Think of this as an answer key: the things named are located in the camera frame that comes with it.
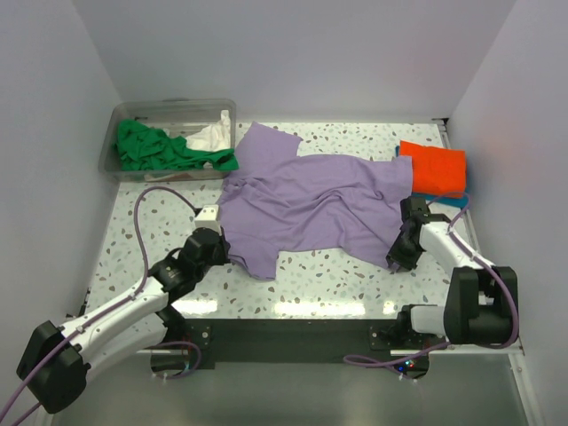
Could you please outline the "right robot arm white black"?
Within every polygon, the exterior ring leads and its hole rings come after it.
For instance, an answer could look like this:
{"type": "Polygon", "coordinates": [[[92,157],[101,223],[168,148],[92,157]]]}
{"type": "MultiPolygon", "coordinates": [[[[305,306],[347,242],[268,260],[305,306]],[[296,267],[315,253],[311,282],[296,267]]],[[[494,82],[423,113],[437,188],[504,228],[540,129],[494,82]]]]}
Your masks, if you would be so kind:
{"type": "Polygon", "coordinates": [[[400,202],[402,226],[386,256],[395,272],[410,272],[424,253],[449,275],[443,305],[409,304],[397,315],[398,343],[416,348],[427,335],[450,344],[492,349],[512,345],[519,335],[517,274],[474,250],[454,229],[455,221],[433,213],[427,201],[408,197],[400,202]]]}

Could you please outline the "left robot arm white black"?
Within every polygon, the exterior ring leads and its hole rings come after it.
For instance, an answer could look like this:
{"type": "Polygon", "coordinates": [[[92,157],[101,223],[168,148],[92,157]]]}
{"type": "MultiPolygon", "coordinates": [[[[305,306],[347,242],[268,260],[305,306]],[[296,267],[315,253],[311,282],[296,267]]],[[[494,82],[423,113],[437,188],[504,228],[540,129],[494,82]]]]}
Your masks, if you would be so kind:
{"type": "Polygon", "coordinates": [[[88,373],[106,355],[103,347],[139,320],[161,314],[154,340],[164,348],[184,337],[179,313],[171,306],[194,291],[209,269],[229,262],[223,230],[198,228],[185,245],[150,268],[146,279],[82,317],[61,326],[47,320],[29,338],[17,376],[49,414],[70,406],[83,393],[88,373]]]}

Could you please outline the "purple t shirt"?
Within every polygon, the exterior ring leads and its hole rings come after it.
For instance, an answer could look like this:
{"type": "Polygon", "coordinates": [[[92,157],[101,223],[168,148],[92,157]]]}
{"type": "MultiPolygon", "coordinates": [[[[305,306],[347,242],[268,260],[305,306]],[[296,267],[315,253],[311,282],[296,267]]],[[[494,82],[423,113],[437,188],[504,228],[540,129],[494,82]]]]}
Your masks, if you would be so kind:
{"type": "Polygon", "coordinates": [[[254,122],[236,146],[240,167],[218,201],[230,259],[273,280],[282,251],[343,249],[386,267],[412,190],[406,156],[373,162],[344,154],[300,156],[301,139],[254,122]]]}

